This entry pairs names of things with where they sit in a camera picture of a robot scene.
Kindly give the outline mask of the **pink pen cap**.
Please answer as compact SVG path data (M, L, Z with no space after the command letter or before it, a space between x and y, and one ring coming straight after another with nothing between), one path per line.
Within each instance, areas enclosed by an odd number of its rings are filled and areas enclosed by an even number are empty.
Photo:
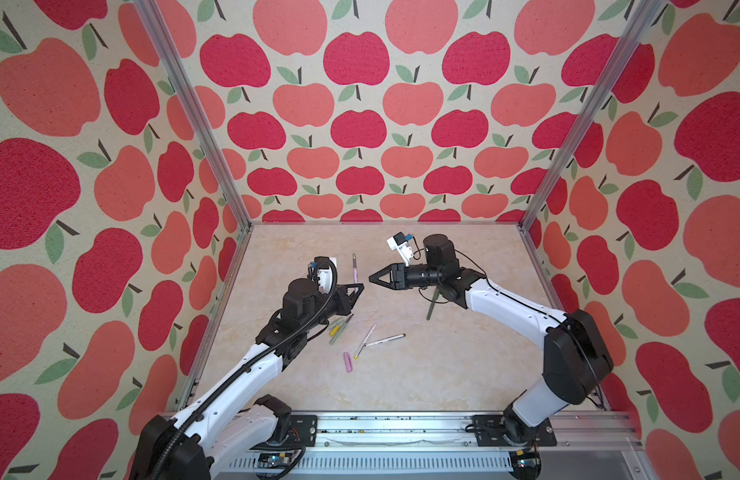
M343 353L344 365L347 373L353 372L352 356L348 352Z

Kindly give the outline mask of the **white pen brown end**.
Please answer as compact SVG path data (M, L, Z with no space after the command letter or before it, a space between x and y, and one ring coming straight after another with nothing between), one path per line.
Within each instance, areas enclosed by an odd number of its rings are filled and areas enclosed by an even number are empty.
M381 344L385 344L385 343L388 343L388 342L392 342L392 341L404 339L404 338L406 338L406 336L407 336L406 334L401 333L401 334L389 336L389 337L386 337L386 338L382 338L382 339L379 339L379 340L373 340L373 341L370 341L370 342L366 343L365 345L367 347L381 345Z

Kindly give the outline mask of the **light green pen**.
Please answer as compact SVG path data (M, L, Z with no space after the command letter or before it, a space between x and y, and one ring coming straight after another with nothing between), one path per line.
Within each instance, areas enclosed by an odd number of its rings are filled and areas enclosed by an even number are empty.
M349 323L351 322L352 319L353 319L353 314L349 314L345 319L342 319L342 320L345 321L345 323L344 323L343 327L341 328L341 330L335 336L333 336L333 337L330 336L330 341L329 341L329 344L330 345L333 345L333 344L336 343L337 339L347 329L347 327L348 327L348 325L349 325Z

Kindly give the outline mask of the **pink pen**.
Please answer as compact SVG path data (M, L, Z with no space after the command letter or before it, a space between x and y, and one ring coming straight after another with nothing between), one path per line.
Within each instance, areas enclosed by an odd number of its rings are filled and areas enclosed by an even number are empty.
M352 253L352 275L353 275L353 283L359 283L358 263L357 263L357 256L355 253Z

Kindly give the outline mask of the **aluminium corner post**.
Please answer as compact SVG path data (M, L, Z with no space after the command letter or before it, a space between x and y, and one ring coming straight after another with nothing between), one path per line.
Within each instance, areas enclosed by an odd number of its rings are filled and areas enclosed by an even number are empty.
M172 39L170 29L160 11L158 2L135 1L134 5L232 213L235 215L242 232L250 235L253 223L236 187L222 148L215 138L202 102L187 75L183 60Z
M561 149L554 155L547 174L531 199L519 224L521 234L530 233L532 225L546 205L566 165L573 158L598 112L613 94L616 83L622 77L625 68L636 53L644 36L652 27L653 22L659 16L661 9L667 5L667 1L645 0L636 6L600 77L592 87L591 94L583 103L583 108L577 115Z

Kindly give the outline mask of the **right aluminium corner post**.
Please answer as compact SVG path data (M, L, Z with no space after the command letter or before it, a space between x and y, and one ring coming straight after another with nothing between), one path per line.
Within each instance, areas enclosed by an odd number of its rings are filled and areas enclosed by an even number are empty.
M591 94L583 103L583 108L577 115L561 149L554 155L547 174L531 199L519 224L521 234L530 233L532 225L546 205L566 165L573 158L598 112L613 94L616 83L622 77L625 68L636 53L644 36L652 27L653 22L659 16L661 9L667 5L667 1L645 0L636 6L600 77L592 87Z

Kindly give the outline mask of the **white pen yellow tip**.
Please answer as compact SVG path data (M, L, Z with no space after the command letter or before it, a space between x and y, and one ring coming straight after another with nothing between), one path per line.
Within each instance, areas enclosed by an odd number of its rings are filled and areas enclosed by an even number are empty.
M367 343L368 343L368 342L369 342L369 340L370 340L370 337L371 337L371 336L373 335L374 331L376 330L376 328L377 328L377 325L378 325L377 323L373 324L373 325L372 325L372 327L371 327L371 328L369 329L369 331L367 332L367 334L365 335L364 339L362 340L362 342L360 343L359 347L357 348L357 350L356 350L356 351L355 351L355 353L354 353L354 356L353 356L353 358L354 358L355 360L359 358L359 356L360 356L361 352L362 352L362 351L363 351L363 349L364 349L364 348L366 347Z

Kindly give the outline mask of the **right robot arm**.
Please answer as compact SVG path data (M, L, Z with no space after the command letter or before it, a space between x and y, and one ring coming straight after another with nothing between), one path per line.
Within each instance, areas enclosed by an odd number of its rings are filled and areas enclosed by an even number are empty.
M413 239L399 232L387 240L402 261L372 274L371 283L395 291L433 287L446 301L508 326L543 351L540 379L503 411L499 430L509 444L532 443L543 422L582 404L612 373L613 357L590 313L566 313L498 286L478 264L463 266L466 254L444 234L424 239L425 261L415 264Z

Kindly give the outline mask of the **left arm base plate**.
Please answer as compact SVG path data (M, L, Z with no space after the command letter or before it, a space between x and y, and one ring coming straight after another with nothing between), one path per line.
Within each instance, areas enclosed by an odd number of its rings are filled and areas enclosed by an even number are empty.
M317 415L290 415L278 421L270 439L252 447L257 451L287 451L314 447L318 430Z

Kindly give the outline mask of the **left aluminium corner post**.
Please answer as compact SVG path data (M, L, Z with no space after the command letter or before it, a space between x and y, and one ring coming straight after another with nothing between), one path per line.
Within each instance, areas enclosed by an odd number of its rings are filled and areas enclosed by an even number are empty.
M158 2L135 1L134 5L232 213L235 215L242 232L250 235L253 223L236 187L222 148L215 138L202 102L187 75L183 60L172 39L170 29L160 11Z

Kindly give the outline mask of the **dark green pen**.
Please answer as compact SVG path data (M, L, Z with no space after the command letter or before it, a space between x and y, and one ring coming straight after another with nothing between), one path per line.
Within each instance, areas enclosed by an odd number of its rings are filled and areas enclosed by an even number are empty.
M434 289L432 292L432 296L429 299L429 307L426 315L426 320L430 321L433 316L433 312L435 309L435 306L437 305L437 301L439 299L439 291L437 289Z

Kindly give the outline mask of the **aluminium front rail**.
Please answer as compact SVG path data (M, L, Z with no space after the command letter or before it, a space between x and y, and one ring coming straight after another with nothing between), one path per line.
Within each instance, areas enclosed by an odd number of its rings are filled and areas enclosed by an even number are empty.
M314 447L252 448L213 479L655 479L626 414L573 411L550 419L554 447L480 447L465 427L496 412L308 412Z

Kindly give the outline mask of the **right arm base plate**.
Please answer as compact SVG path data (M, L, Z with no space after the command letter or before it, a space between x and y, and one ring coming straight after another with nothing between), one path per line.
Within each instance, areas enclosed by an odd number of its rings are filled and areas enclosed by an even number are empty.
M539 426L529 427L518 419L505 420L501 414L475 415L465 431L475 435L480 447L530 448L558 445L548 419Z

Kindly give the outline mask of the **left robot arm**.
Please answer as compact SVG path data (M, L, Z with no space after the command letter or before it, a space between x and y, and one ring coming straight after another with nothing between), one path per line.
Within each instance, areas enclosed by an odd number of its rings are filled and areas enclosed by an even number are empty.
M146 424L131 478L213 479L251 448L281 442L291 410L258 392L301 353L312 328L334 315L350 315L363 290L361 283L335 283L323 292L315 279L292 281L281 308L232 371L171 418L157 415Z

